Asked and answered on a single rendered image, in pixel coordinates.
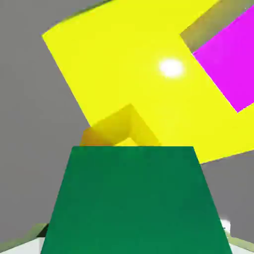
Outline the large yellow box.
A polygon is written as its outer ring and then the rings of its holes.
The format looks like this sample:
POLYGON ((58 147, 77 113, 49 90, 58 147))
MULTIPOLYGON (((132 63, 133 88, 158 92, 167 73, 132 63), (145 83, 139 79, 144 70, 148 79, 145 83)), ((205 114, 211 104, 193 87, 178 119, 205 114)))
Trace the large yellow box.
POLYGON ((131 104, 206 163, 254 150, 254 103, 236 112, 181 37, 217 1, 105 0, 42 37, 90 126, 131 104))

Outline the small green cube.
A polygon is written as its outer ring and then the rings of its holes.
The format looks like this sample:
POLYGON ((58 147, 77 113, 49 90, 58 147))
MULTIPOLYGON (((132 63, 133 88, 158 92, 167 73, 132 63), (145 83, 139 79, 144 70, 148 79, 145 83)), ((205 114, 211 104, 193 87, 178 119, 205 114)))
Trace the small green cube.
POLYGON ((232 254, 190 146, 72 148, 41 254, 232 254))

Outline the small yellow cube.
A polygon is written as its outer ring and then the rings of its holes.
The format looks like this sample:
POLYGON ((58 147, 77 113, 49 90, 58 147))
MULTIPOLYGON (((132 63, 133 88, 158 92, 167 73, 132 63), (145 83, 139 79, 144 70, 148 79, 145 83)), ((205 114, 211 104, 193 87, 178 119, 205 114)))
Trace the small yellow cube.
POLYGON ((81 146, 160 146, 161 143, 131 104, 84 130, 81 146))

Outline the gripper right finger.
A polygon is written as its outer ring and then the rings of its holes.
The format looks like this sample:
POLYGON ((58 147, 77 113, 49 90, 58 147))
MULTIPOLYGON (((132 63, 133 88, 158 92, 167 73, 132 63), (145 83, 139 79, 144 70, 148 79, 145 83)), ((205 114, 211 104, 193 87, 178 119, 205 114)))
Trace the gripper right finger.
POLYGON ((232 254, 254 254, 254 244, 230 235, 231 223, 227 219, 220 219, 225 231, 232 254))

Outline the small magenta cube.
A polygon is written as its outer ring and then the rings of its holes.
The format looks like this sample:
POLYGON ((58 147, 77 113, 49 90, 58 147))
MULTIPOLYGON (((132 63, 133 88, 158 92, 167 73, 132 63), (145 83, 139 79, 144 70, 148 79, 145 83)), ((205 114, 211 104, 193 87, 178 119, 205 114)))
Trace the small magenta cube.
POLYGON ((236 112, 254 103, 254 0, 218 0, 181 37, 236 112))

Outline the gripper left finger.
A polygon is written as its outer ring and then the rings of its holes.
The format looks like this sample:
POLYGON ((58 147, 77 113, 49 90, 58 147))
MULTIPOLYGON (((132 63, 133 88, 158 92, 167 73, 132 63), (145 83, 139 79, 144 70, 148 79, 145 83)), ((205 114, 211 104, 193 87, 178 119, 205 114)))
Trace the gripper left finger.
POLYGON ((48 223, 33 226, 23 237, 0 244, 0 254, 41 254, 48 223))

